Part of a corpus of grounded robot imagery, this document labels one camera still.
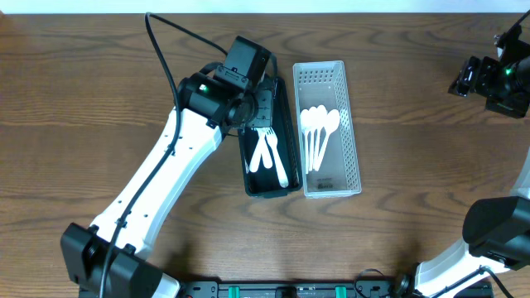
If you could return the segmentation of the white plastic fork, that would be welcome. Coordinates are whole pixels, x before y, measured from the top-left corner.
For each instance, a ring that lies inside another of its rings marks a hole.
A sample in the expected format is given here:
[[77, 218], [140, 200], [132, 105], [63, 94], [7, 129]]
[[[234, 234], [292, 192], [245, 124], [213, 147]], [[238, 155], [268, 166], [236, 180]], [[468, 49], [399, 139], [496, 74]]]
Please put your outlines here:
[[272, 149], [272, 155], [273, 155], [274, 165], [277, 171], [277, 178], [278, 178], [279, 185], [282, 188], [287, 188], [289, 186], [289, 180], [287, 178], [287, 173], [282, 164], [282, 160], [279, 155], [279, 151], [277, 149], [277, 145], [278, 145], [277, 135], [271, 127], [266, 129], [266, 140], [267, 140], [267, 144]]

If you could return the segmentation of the white plastic spoon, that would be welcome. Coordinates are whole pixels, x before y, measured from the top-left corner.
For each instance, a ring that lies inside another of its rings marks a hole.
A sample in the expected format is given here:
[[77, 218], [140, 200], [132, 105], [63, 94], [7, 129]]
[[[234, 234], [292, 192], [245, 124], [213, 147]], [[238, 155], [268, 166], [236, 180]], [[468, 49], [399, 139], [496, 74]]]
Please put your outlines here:
[[312, 169], [316, 170], [316, 163], [319, 155], [319, 147], [320, 147], [320, 131], [324, 126], [324, 121], [327, 115], [327, 109], [324, 105], [319, 105], [316, 108], [315, 114], [314, 114], [314, 153], [313, 153], [313, 166]]
[[267, 148], [267, 142], [266, 142], [266, 133], [264, 132], [264, 129], [263, 128], [258, 128], [257, 129], [257, 132], [258, 132], [258, 147], [260, 149], [260, 153], [261, 153], [261, 157], [262, 157], [262, 160], [263, 160], [263, 166], [267, 169], [270, 169], [272, 168], [272, 158], [271, 158], [271, 155], [270, 155], [270, 152]]
[[321, 143], [321, 146], [318, 149], [318, 153], [316, 155], [316, 163], [314, 164], [313, 168], [315, 171], [318, 171], [321, 167], [321, 164], [324, 160], [325, 152], [330, 140], [330, 135], [335, 132], [340, 124], [340, 114], [337, 109], [330, 110], [326, 115], [325, 118], [323, 118], [320, 121], [320, 124], [322, 125], [322, 128], [325, 132], [324, 140]]
[[308, 141], [308, 135], [310, 132], [310, 112], [308, 109], [302, 109], [300, 113], [300, 120], [301, 120], [301, 131], [304, 136], [304, 158], [305, 158], [305, 173], [307, 174], [309, 172], [309, 141]]

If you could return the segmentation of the mint green plastic fork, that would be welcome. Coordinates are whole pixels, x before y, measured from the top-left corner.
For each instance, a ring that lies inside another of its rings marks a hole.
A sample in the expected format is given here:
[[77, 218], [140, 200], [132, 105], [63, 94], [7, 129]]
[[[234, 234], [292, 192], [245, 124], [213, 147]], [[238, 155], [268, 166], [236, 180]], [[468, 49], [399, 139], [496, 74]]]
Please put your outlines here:
[[249, 163], [249, 170], [254, 173], [258, 171], [260, 161], [262, 161], [260, 149], [258, 147], [258, 143], [255, 147], [254, 153], [251, 157], [251, 161]]

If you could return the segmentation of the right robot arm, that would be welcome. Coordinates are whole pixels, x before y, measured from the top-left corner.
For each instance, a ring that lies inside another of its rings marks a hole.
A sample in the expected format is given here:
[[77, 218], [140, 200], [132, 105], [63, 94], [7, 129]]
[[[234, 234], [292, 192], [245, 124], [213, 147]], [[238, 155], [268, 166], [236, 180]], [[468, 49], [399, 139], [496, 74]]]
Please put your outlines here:
[[[529, 110], [529, 45], [515, 22], [496, 36], [497, 58], [470, 57], [450, 85], [451, 94], [485, 98], [488, 111], [520, 119]], [[395, 297], [455, 297], [476, 282], [529, 263], [529, 174], [508, 197], [474, 202], [462, 236], [443, 253], [417, 264], [393, 288]]]

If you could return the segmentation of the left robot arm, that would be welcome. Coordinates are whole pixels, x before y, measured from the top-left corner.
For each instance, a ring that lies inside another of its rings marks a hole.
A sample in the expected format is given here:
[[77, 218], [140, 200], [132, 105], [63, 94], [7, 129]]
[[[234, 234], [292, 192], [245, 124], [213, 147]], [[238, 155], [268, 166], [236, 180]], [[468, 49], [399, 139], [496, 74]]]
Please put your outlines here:
[[237, 36], [212, 62], [172, 88], [175, 106], [156, 144], [123, 191], [90, 226], [71, 223], [60, 239], [81, 297], [176, 297], [180, 282], [153, 266], [167, 215], [190, 178], [229, 130], [272, 123], [274, 54]]

